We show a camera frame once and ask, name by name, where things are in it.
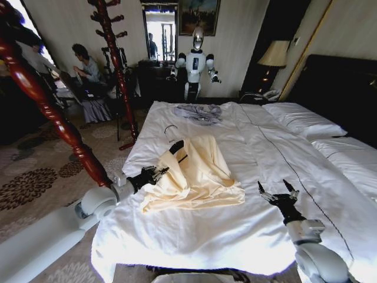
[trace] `wooden coat stand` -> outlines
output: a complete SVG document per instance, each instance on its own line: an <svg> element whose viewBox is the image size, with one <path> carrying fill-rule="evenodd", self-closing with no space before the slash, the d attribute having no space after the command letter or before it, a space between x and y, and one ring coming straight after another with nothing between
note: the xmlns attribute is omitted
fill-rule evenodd
<svg viewBox="0 0 377 283"><path fill-rule="evenodd" d="M97 9L97 12L94 11L93 15L91 15L90 18L93 21L99 22L102 26L103 32L98 29L96 29L95 32L98 35L104 37L107 42L107 46L110 49L111 61L113 62L114 71L118 79L119 88L124 97L127 120L131 126L131 136L133 138L133 141L131 143L125 144L119 148L119 150L124 150L128 147L133 146L138 136L137 127L135 124L134 116L133 116L131 105L130 105L130 99L128 97L127 86L124 79L123 66L122 66L122 61L120 58L120 51L119 51L119 48L117 47L117 41L116 41L116 38L126 36L127 31L123 31L117 35L114 35L113 30L111 28L112 22L122 21L124 20L124 16L119 15L113 19L110 19L110 17L108 16L107 7L120 4L120 0L111 0L110 2L107 2L107 3L105 2L105 0L88 0L88 3L95 6Z"/></svg>
<svg viewBox="0 0 377 283"><path fill-rule="evenodd" d="M51 94L45 90L44 84L35 70L23 59L21 49L13 39L12 30L8 25L8 22L14 17L15 10L13 7L6 0L0 0L0 58L9 67L13 80L27 96L37 103L42 114L52 121L60 138L72 147L74 154L92 179L99 186L110 187L111 180L102 164L94 156L91 149L82 142L79 131L55 105Z"/></svg>

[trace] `shirt sleeve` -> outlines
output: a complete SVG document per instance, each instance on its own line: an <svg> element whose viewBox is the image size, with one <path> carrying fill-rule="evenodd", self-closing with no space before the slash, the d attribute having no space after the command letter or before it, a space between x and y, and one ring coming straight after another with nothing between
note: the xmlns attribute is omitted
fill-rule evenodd
<svg viewBox="0 0 377 283"><path fill-rule="evenodd" d="M97 63L92 61L88 66L88 75L87 79L92 83L99 83L101 78L100 70L98 69Z"/></svg>
<svg viewBox="0 0 377 283"><path fill-rule="evenodd" d="M55 72L57 72L58 74L61 73L61 71L55 67L55 65L51 64L45 57L43 57L42 55L40 55L41 58L40 60L42 61L43 65L45 65L46 67L48 67L49 69L51 70L54 70Z"/></svg>

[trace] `mirror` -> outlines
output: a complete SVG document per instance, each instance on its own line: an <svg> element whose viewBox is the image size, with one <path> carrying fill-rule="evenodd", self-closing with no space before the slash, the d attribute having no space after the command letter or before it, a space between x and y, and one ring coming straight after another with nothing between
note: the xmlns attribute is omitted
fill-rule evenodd
<svg viewBox="0 0 377 283"><path fill-rule="evenodd" d="M145 40L152 61L177 58L177 5L143 5Z"/></svg>

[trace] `painting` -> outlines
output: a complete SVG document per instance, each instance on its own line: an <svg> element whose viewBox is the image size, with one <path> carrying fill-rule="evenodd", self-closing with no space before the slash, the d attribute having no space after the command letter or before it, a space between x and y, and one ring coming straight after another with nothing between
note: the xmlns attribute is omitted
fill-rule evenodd
<svg viewBox="0 0 377 283"><path fill-rule="evenodd" d="M215 36L220 0L180 0L179 35L192 35L201 26L205 36Z"/></svg>

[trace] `white duvet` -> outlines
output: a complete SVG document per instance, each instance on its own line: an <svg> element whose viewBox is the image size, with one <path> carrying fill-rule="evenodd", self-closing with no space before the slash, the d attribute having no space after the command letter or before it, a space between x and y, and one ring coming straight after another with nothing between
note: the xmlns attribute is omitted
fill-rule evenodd
<svg viewBox="0 0 377 283"><path fill-rule="evenodd" d="M286 193L282 179L300 190L297 209L325 224L323 244L346 261L356 279L377 282L377 209L308 141L288 132L260 106L224 104L223 121L213 126L175 116L174 106L153 104L124 173L135 176L143 166L156 164L171 146L164 130L174 124L181 138L216 138L246 201L146 215L140 209L143 190L122 201L101 221L92 243L92 264L105 282L113 280L116 264L236 268L266 275L283 271L295 260L295 248L278 208L257 189L259 180L270 193Z"/></svg>

